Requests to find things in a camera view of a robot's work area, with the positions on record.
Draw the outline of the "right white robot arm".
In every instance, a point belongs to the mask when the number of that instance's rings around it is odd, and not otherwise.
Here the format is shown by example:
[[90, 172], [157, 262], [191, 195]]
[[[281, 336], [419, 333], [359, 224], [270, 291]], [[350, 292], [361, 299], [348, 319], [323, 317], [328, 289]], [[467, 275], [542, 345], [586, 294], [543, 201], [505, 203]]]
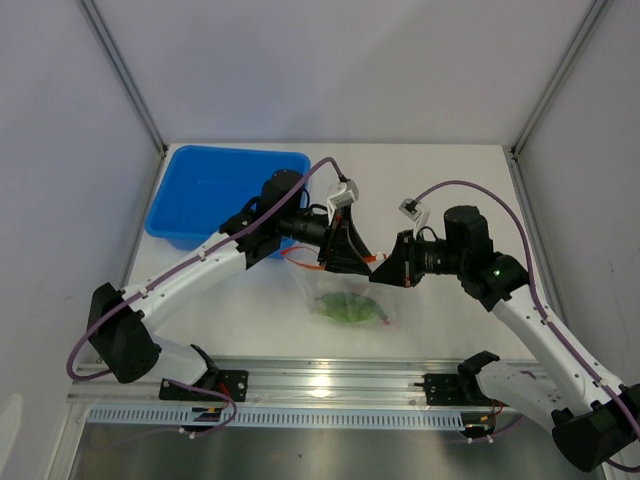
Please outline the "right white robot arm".
[[445, 236], [421, 232], [427, 209], [411, 199], [400, 207], [414, 226], [398, 233], [392, 253], [371, 274], [376, 283], [416, 286], [429, 274], [453, 275], [464, 291], [506, 325], [553, 382], [547, 388], [488, 352], [467, 362], [456, 380], [468, 403], [485, 397], [515, 408], [549, 431], [562, 455], [590, 472], [639, 438], [639, 387], [628, 386], [577, 340], [537, 295], [531, 271], [495, 250], [487, 220], [475, 206], [445, 211]]

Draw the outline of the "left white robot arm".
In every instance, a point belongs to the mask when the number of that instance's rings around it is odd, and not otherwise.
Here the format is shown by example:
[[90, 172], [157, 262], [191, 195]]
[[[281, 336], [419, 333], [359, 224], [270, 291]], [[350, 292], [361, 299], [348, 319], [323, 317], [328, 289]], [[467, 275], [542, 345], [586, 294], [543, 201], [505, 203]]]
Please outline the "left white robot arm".
[[175, 383], [197, 400], [216, 390], [219, 370], [199, 346], [157, 335], [185, 301], [275, 254], [283, 239], [318, 249], [319, 265], [337, 274], [367, 276], [370, 252], [352, 221], [355, 183], [340, 177], [315, 212], [303, 206], [305, 176], [278, 170], [243, 208], [177, 264], [120, 290], [106, 283], [92, 296], [88, 341], [121, 384], [150, 376]]

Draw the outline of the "clear zip top bag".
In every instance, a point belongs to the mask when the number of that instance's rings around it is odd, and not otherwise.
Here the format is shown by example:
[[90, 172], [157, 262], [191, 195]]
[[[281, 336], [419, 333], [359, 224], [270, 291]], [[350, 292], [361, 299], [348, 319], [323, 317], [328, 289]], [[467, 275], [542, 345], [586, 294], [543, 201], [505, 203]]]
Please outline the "clear zip top bag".
[[399, 301], [393, 288], [366, 276], [327, 271], [314, 247], [296, 244], [280, 254], [312, 317], [350, 328], [398, 325]]

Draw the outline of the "green grape bunch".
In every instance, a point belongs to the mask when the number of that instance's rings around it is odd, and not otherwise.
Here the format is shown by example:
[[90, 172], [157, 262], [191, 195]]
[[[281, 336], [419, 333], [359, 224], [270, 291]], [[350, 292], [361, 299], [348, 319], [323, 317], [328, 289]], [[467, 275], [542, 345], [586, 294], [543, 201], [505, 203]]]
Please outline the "green grape bunch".
[[348, 292], [324, 294], [315, 299], [312, 310], [341, 324], [382, 322], [380, 315], [384, 312], [371, 297]]

